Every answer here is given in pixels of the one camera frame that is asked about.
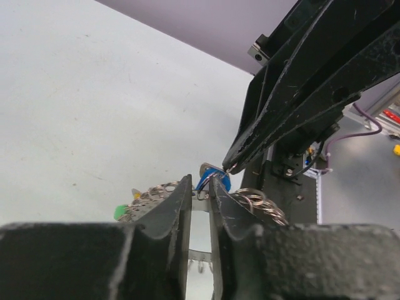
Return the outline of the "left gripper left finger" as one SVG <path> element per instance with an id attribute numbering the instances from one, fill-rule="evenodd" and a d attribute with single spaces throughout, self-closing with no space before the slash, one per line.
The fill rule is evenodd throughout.
<path id="1" fill-rule="evenodd" d="M 1 228 L 2 299 L 184 299 L 192 178 L 136 222 Z"/>

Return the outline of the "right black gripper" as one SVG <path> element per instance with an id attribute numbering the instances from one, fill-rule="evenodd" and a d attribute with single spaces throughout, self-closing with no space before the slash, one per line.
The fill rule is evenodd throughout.
<path id="1" fill-rule="evenodd" d="M 262 49 L 222 162 L 233 174 L 273 144 L 299 154 L 327 140 L 348 104 L 399 74 L 399 2 L 298 1 Z"/>

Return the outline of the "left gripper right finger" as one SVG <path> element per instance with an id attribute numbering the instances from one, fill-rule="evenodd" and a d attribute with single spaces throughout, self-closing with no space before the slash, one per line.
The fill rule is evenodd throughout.
<path id="1" fill-rule="evenodd" d="M 214 299 L 398 299 L 399 237 L 377 225 L 267 225 L 213 178 Z"/>

